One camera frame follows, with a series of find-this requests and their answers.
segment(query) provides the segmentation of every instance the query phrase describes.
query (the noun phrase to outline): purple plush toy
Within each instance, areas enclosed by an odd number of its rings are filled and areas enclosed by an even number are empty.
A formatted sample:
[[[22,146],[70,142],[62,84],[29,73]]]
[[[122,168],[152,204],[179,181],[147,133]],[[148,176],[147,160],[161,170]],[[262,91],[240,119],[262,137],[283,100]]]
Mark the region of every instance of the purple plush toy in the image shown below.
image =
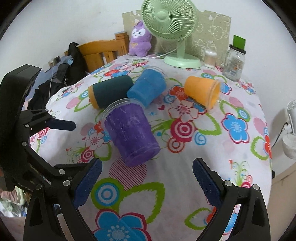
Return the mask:
[[[145,57],[151,49],[152,34],[144,26],[143,21],[137,23],[131,35],[129,55]]]

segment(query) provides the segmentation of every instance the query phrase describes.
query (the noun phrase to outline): floral tablecloth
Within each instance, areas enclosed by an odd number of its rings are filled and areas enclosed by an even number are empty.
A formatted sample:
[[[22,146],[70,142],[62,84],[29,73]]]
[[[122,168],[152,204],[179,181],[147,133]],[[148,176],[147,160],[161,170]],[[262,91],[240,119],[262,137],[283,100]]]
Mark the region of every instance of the floral tablecloth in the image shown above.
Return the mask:
[[[51,165],[89,162],[99,157],[103,171],[86,204],[79,208],[100,241],[196,240],[215,207],[192,172],[202,157],[222,179],[237,186],[261,187],[268,203],[271,188],[271,148],[267,124],[253,85],[224,78],[219,67],[180,69],[162,59],[127,63],[122,56],[70,88],[52,96],[47,109],[58,119],[74,121],[74,131],[46,128],[31,137],[33,149]],[[167,89],[145,110],[161,152],[142,165],[126,167],[110,136],[102,128],[102,111],[89,102],[88,87],[120,75],[133,81],[147,66],[168,76]],[[221,101],[210,113],[184,93],[187,77],[221,82]],[[180,112],[182,107],[188,113]],[[237,206],[222,240],[230,234]]]

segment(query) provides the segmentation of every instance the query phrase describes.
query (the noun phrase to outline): black jar lid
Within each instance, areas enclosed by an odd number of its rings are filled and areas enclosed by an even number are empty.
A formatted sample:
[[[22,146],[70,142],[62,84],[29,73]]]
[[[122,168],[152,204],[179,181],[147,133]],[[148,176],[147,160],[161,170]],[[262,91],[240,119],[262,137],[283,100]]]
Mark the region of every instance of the black jar lid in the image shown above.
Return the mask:
[[[229,45],[230,48],[240,52],[240,53],[243,53],[243,54],[246,54],[246,50],[243,50],[243,49],[240,49],[240,48],[237,48],[237,47],[234,47],[232,44]]]

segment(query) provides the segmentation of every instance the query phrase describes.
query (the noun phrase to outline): beige patterned board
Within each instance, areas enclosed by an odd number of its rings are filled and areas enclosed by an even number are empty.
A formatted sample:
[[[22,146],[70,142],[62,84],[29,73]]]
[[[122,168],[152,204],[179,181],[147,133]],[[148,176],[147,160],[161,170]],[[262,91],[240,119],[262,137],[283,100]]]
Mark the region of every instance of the beige patterned board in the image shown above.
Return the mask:
[[[204,60],[205,50],[214,50],[218,54],[218,59],[222,53],[227,51],[229,45],[229,31],[231,17],[216,12],[197,11],[199,22],[192,35],[186,42],[186,53],[195,55]],[[141,11],[132,11],[122,14],[124,30],[130,36],[134,25],[141,20]],[[168,42],[159,38],[152,38],[151,52],[159,53],[170,51],[176,48],[177,42]]]

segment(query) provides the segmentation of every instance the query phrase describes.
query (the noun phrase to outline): wooden chair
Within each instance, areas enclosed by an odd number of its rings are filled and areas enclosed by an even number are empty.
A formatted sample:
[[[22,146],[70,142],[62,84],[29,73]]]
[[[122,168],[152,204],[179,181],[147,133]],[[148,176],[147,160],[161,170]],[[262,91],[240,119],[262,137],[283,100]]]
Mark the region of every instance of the wooden chair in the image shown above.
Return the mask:
[[[118,53],[118,56],[128,53],[129,38],[127,33],[115,34],[115,38],[113,40],[93,41],[78,46],[90,73],[104,65],[103,56],[109,63],[116,59],[116,53]]]

